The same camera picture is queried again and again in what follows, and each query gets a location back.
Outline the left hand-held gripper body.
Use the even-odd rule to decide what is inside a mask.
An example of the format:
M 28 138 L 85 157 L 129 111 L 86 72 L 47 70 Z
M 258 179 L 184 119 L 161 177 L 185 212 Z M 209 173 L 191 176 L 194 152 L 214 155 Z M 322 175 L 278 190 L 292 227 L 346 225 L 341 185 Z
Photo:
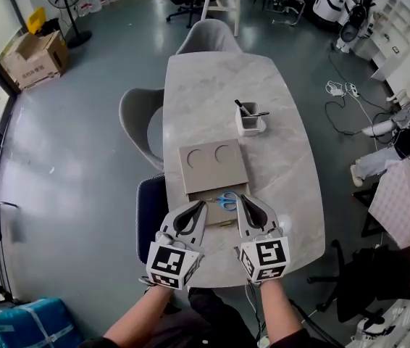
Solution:
M 150 243 L 146 274 L 154 285 L 183 289 L 198 270 L 204 252 L 201 247 L 186 244 L 181 238 L 158 231 Z

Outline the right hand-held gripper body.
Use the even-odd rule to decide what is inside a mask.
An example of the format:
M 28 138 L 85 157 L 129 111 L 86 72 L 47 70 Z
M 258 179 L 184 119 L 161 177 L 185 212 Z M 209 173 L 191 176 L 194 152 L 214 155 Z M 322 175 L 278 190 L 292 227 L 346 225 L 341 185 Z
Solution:
M 237 248 L 238 261 L 245 270 L 247 280 L 260 284 L 282 278 L 291 263 L 288 237 L 280 226 L 266 233 L 252 235 L 238 226 L 241 244 Z

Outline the blue handled scissors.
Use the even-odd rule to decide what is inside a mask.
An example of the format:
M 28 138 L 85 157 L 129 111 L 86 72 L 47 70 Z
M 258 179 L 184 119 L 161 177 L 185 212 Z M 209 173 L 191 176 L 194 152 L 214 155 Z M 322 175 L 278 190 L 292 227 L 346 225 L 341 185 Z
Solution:
M 226 191 L 220 196 L 206 199 L 206 202 L 218 204 L 225 211 L 235 211 L 237 209 L 238 195 L 234 191 Z

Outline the grey drawer organiser box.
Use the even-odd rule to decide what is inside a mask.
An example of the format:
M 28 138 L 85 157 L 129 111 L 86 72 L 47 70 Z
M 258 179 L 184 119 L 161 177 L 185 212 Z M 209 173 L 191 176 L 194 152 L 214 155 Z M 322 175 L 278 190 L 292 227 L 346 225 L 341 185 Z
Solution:
M 211 200 L 232 191 L 248 194 L 249 178 L 237 139 L 179 148 L 181 171 L 188 200 L 208 204 L 207 225 L 237 219 L 236 211 L 225 210 Z

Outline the person's right forearm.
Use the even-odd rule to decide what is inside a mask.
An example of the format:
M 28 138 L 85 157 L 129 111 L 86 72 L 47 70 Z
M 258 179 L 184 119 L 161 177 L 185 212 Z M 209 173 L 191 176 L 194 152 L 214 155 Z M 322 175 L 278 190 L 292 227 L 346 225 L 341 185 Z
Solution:
M 303 326 L 277 279 L 260 286 L 269 342 L 274 344 L 302 330 Z

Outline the person's left forearm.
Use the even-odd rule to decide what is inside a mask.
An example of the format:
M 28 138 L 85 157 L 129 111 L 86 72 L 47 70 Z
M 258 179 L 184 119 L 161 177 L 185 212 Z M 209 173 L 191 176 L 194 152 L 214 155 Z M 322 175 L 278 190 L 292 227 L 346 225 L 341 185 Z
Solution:
M 109 330 L 104 338 L 119 348 L 142 348 L 151 338 L 173 290 L 152 286 Z

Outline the dark padded dining chair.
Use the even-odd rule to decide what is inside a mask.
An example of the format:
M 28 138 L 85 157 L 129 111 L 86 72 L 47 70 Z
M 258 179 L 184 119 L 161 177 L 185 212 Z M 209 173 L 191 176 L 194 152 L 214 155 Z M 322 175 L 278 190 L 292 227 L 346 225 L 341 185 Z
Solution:
M 164 173 L 139 183 L 136 192 L 136 253 L 145 265 L 150 243 L 155 241 L 164 217 L 169 212 Z

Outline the white pen holder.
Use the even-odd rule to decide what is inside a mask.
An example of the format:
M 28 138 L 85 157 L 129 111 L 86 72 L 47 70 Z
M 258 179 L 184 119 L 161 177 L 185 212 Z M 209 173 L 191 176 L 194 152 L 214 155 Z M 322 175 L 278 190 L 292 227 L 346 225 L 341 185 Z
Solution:
M 256 114 L 260 112 L 259 105 L 252 101 L 240 101 L 243 106 L 251 113 Z M 236 108 L 235 122 L 240 136 L 256 136 L 266 130 L 266 123 L 261 117 L 246 117 L 240 109 Z

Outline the grey shell chair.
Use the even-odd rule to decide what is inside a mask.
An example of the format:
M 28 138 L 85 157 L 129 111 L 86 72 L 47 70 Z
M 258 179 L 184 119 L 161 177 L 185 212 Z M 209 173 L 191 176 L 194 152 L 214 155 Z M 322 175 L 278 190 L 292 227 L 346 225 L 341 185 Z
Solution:
M 176 55 L 204 51 L 243 52 L 227 24 L 216 19 L 205 19 L 195 23 Z
M 148 126 L 163 103 L 163 88 L 133 88 L 123 94 L 119 105 L 119 118 L 123 130 L 139 152 L 159 171 L 164 170 L 164 162 L 152 152 L 148 144 Z

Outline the large black office chair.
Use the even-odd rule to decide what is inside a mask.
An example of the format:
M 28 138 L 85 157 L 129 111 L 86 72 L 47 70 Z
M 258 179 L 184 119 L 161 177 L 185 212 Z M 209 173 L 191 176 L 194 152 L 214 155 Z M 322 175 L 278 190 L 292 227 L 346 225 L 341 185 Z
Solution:
M 338 274 L 311 276 L 308 283 L 334 283 L 330 297 L 317 305 L 324 312 L 337 302 L 337 316 L 344 323 L 357 315 L 371 321 L 382 318 L 367 310 L 373 301 L 391 299 L 410 300 L 410 246 L 392 250 L 388 246 L 360 249 L 346 263 L 338 240 L 331 243 L 338 256 Z

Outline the pink checked tablecloth table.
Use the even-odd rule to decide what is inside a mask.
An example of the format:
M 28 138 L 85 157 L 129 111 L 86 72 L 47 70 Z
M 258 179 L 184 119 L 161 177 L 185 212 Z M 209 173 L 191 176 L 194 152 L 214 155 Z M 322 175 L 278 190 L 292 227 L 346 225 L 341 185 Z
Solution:
M 368 213 L 403 249 L 410 246 L 410 158 L 386 167 Z

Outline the white floor power strip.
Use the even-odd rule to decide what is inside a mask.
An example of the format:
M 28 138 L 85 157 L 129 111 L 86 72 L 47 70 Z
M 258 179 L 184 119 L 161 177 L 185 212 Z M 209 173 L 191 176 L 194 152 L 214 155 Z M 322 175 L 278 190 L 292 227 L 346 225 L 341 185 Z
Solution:
M 340 96 L 343 97 L 345 95 L 350 95 L 354 98 L 359 97 L 359 92 L 356 86 L 352 83 L 337 83 L 334 81 L 329 80 L 325 86 L 326 92 L 328 92 L 331 96 Z

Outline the blue wrapped package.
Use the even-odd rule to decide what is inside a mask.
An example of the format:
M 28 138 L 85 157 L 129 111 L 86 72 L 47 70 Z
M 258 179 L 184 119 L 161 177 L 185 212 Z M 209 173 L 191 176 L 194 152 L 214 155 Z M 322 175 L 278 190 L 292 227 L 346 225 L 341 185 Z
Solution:
M 41 298 L 0 310 L 0 348 L 78 348 L 82 343 L 60 299 Z

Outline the white mobile robot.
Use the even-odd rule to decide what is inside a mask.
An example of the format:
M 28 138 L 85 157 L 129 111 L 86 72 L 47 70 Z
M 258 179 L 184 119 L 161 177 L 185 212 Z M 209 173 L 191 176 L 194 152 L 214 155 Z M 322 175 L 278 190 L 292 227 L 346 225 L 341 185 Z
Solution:
M 358 0 L 304 0 L 303 16 L 322 30 L 339 33 Z

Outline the pack of white water jugs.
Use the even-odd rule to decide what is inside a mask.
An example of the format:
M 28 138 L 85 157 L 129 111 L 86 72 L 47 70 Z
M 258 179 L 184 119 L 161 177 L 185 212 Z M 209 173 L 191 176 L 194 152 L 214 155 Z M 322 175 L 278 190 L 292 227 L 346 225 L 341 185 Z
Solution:
M 97 13 L 107 5 L 109 5 L 109 0 L 78 0 L 78 17 L 85 17 L 88 14 Z

